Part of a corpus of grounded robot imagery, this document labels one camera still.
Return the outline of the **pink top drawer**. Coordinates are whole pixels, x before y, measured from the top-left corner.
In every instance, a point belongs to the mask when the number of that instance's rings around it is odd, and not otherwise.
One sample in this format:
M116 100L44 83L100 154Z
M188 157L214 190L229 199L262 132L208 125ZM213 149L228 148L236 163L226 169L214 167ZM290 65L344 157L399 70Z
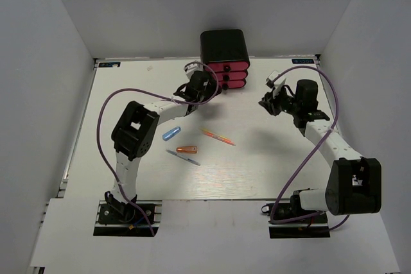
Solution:
M206 69L211 68L215 73L230 73L236 71L246 71L250 66L249 62L211 62Z

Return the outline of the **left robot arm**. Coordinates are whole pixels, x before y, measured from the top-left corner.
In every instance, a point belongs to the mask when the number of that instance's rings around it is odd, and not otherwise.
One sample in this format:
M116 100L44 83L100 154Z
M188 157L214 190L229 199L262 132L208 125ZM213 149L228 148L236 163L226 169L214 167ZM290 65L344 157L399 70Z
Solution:
M130 101L117 121L111 139L116 152L113 188L105 193L105 200L114 206L114 215L122 222L136 214L136 180L141 158L150 149L159 125L192 114L200 105L221 93L214 72L195 71L189 81L181 85L174 96L182 101L161 98L150 104Z

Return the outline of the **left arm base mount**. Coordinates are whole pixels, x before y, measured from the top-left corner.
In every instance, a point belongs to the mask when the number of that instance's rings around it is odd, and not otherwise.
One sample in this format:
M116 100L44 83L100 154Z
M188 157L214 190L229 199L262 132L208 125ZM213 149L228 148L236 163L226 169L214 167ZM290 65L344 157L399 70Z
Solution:
M98 237L153 237L156 235L162 214L160 201L138 201L142 212L129 203L117 201L107 191L100 200L93 236Z

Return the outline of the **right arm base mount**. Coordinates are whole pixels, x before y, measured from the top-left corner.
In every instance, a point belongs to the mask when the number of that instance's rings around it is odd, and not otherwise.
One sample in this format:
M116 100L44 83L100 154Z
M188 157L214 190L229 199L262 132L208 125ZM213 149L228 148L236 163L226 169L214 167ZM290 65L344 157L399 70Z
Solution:
M261 207L261 213L268 217L271 239L329 238L327 211L323 189L296 190L276 208L273 202Z

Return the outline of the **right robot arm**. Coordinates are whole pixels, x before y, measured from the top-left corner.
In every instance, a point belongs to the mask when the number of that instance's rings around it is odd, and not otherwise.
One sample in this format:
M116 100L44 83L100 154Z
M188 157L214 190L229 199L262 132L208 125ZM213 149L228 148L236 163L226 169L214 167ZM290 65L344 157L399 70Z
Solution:
M284 81L267 80L270 91L259 102L272 116L290 114L302 135L315 145L331 168L325 189L293 192L288 209L275 207L274 220L306 221L314 213L337 215L371 214L381 209L381 164L352 149L332 129L329 116L318 108L318 85L299 80L296 91L287 93Z

